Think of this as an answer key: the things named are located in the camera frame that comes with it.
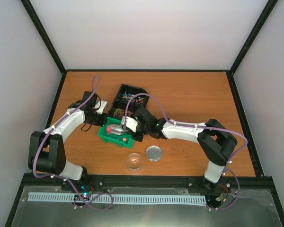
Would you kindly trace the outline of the metal scoop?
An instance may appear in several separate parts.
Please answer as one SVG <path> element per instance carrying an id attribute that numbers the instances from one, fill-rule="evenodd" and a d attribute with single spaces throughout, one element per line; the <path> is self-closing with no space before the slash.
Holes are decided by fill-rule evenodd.
<path id="1" fill-rule="evenodd" d="M 106 133 L 108 135 L 122 136 L 126 132 L 127 132 L 127 129 L 125 129 L 120 124 L 110 124 L 106 127 Z"/>

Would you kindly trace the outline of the green plastic bin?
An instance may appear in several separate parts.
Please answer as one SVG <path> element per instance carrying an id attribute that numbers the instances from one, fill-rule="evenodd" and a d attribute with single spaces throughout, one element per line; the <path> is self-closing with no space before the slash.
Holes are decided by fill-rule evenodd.
<path id="1" fill-rule="evenodd" d="M 132 148 L 133 139 L 129 133 L 125 133 L 122 136 L 108 135 L 106 133 L 106 127 L 110 124 L 120 124 L 121 121 L 115 118 L 107 117 L 107 123 L 100 127 L 97 135 L 102 139 L 105 143 L 112 143 L 118 145 L 121 148 Z M 122 138 L 127 138 L 127 142 L 123 142 Z"/>

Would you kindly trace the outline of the black plastic bin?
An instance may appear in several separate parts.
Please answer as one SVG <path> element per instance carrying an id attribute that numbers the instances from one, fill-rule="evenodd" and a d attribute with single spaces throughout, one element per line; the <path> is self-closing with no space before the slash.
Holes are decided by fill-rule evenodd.
<path id="1" fill-rule="evenodd" d="M 149 98 L 144 96 L 144 93 L 146 93 L 146 90 L 143 88 L 122 84 L 107 113 L 107 117 L 121 121 L 124 114 L 127 114 L 128 117 L 133 116 L 137 109 L 145 107 L 148 103 Z"/>

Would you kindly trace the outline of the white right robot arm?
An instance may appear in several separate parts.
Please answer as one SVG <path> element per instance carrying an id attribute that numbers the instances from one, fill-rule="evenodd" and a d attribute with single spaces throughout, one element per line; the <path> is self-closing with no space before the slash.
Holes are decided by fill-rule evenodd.
<path id="1" fill-rule="evenodd" d="M 185 123 L 172 119 L 157 119 L 146 108 L 136 110 L 126 118 L 126 128 L 132 138 L 141 142 L 144 135 L 155 139 L 179 139 L 200 145 L 208 158 L 207 169 L 201 182 L 207 191 L 216 189 L 223 170 L 231 157 L 237 139 L 215 119 L 205 123 Z"/>

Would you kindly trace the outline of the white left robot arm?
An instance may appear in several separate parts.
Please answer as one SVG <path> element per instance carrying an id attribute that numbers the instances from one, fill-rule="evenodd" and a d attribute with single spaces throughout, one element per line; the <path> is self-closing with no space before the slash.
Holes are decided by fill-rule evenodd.
<path id="1" fill-rule="evenodd" d="M 64 142 L 80 125 L 104 126 L 107 107 L 108 101 L 101 100 L 95 92 L 86 91 L 82 99 L 72 103 L 56 123 L 43 131 L 33 132 L 28 167 L 34 176 L 70 179 L 78 190 L 85 190 L 89 185 L 87 170 L 67 160 Z"/>

